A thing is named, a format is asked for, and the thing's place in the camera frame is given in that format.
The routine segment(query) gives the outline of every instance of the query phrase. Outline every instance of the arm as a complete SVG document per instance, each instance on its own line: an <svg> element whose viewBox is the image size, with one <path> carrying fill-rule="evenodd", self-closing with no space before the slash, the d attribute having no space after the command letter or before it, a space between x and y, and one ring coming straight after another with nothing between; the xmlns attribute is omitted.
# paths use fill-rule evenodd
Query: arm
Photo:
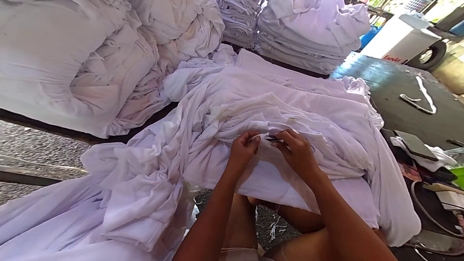
<svg viewBox="0 0 464 261"><path fill-rule="evenodd" d="M290 167L316 196L317 205L336 255L344 261L396 261L374 231L346 203L332 182L318 166L311 145L293 130L276 134L284 143L273 143Z"/></svg>
<svg viewBox="0 0 464 261"><path fill-rule="evenodd" d="M247 131L233 141L226 169L216 184L205 210L180 244L173 261L218 260L237 180L259 146L259 136L250 142L248 139L257 134L258 131Z"/></svg>

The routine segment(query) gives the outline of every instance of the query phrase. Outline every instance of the tire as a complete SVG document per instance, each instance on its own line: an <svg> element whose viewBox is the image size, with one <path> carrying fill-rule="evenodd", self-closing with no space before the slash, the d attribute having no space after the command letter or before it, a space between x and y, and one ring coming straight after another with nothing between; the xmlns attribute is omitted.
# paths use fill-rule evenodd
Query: tire
<svg viewBox="0 0 464 261"><path fill-rule="evenodd" d="M422 56L422 54L424 54L428 50L432 51L432 55L425 63L421 63L420 57ZM414 67L414 68L418 68L421 70L428 70L434 67L435 65L437 65L441 61L441 59L443 59L443 57L445 56L445 53L446 53L446 44L443 41L438 41L438 42L435 42L433 45L429 46L424 51L422 51L416 57L412 58L410 61L406 63L406 65Z"/></svg>

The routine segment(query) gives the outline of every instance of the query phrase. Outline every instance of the gravel ground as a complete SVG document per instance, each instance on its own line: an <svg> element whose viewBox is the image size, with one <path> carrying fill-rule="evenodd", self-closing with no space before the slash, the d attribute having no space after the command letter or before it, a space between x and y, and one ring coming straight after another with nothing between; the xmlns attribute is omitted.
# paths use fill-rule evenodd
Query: gravel ground
<svg viewBox="0 0 464 261"><path fill-rule="evenodd" d="M64 170L55 167L37 166L6 159L2 156L20 158L26 161L48 165L69 166L83 169L80 156L90 148L84 142L66 137L50 134L40 130L25 128L23 126L0 121L0 168L1 166L30 168L39 172L32 175L45 176L57 179L70 179L85 175L81 171ZM40 186L0 182L0 205L9 200L25 196ZM204 209L211 195L211 190L200 192L195 200L200 209ZM271 225L278 221L275 239L271 239ZM267 207L258 206L257 218L258 242L264 250L286 241L299 233L274 211Z"/></svg>

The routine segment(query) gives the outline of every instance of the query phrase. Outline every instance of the pile of white fabric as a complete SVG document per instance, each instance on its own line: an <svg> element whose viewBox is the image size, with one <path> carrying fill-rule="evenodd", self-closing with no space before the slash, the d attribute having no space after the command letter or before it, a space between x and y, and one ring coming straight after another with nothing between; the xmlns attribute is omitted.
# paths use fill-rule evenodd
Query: pile of white fabric
<svg viewBox="0 0 464 261"><path fill-rule="evenodd" d="M223 40L244 48L253 48L262 3L263 0L218 0L226 25Z"/></svg>
<svg viewBox="0 0 464 261"><path fill-rule="evenodd" d="M255 49L312 72L330 74L370 29L367 6L343 0L271 0L258 19Z"/></svg>
<svg viewBox="0 0 464 261"><path fill-rule="evenodd" d="M191 226L189 184L214 188L245 130L297 130L343 198L391 246L419 233L362 79L313 78L221 45L211 60L181 62L164 85L178 107L127 144L94 145L82 156L89 175L0 207L2 260L170 260ZM264 138L246 173L239 193L319 213L312 191Z"/></svg>
<svg viewBox="0 0 464 261"><path fill-rule="evenodd" d="M179 31L142 26L152 16L139 12L153 5L153 15L169 15L178 1L163 8L156 0L130 2L0 0L0 107L107 138L127 134L169 104L162 79L180 60L206 57L219 45L219 8L214 0L183 5L195 15L173 20L171 26L185 27ZM174 33L170 42L157 42Z"/></svg>
<svg viewBox="0 0 464 261"><path fill-rule="evenodd" d="M215 0L129 0L158 43L162 71L205 58L221 43L224 23Z"/></svg>

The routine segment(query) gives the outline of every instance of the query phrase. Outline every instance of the blue barrel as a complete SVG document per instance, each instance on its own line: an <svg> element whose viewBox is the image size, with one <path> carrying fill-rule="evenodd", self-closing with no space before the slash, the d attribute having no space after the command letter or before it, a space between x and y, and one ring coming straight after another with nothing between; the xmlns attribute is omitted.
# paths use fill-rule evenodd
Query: blue barrel
<svg viewBox="0 0 464 261"><path fill-rule="evenodd" d="M361 48L364 49L366 45L374 38L374 36L382 29L382 26L376 27L376 26L371 26L371 30L366 33L365 35L359 37L361 40Z"/></svg>
<svg viewBox="0 0 464 261"><path fill-rule="evenodd" d="M457 36L464 36L464 20L462 20L459 24L451 28L450 32Z"/></svg>

